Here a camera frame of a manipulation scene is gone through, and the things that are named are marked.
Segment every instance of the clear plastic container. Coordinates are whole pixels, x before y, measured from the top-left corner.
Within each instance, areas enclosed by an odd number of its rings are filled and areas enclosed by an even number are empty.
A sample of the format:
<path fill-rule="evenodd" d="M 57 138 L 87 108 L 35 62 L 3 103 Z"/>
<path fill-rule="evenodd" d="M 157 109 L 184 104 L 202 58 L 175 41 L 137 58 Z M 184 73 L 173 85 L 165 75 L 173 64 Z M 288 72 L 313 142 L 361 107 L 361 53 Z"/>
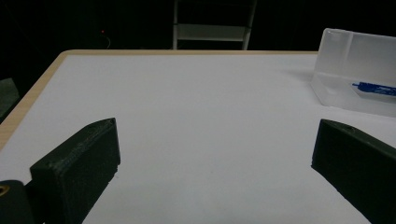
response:
<path fill-rule="evenodd" d="M 323 105 L 396 117 L 396 38 L 325 29 L 311 86 Z"/>

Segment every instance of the black wall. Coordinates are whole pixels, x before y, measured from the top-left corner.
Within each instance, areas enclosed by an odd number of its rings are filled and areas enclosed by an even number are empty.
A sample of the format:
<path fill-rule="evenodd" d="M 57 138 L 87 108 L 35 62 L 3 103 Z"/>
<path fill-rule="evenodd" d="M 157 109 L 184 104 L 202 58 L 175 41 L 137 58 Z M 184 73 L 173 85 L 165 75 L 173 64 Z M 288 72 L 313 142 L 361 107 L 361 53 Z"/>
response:
<path fill-rule="evenodd" d="M 172 48 L 173 0 L 0 1 L 0 78 L 21 96 L 67 49 Z M 390 3 L 259 0 L 248 49 L 318 50 L 325 28 L 396 36 L 394 15 Z"/>

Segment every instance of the white tabletop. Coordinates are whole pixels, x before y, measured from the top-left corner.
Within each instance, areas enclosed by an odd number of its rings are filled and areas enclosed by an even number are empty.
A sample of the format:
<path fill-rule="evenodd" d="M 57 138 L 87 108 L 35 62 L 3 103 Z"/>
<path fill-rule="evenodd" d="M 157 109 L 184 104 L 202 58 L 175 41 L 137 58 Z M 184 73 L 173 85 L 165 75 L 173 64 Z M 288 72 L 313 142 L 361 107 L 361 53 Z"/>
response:
<path fill-rule="evenodd" d="M 321 105 L 316 55 L 67 56 L 0 151 L 0 179 L 116 118 L 121 165 L 84 223 L 368 223 L 310 165 L 320 119 L 395 147 L 396 119 Z"/>

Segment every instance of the chair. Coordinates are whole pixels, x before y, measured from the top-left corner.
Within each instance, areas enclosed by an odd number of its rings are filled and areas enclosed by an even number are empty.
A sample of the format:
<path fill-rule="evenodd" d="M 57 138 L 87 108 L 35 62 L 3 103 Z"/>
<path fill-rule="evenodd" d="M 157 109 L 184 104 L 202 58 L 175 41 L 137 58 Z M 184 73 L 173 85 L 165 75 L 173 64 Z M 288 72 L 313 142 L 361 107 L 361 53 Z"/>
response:
<path fill-rule="evenodd" d="M 173 49 L 179 40 L 241 42 L 248 49 L 257 0 L 175 0 Z"/>

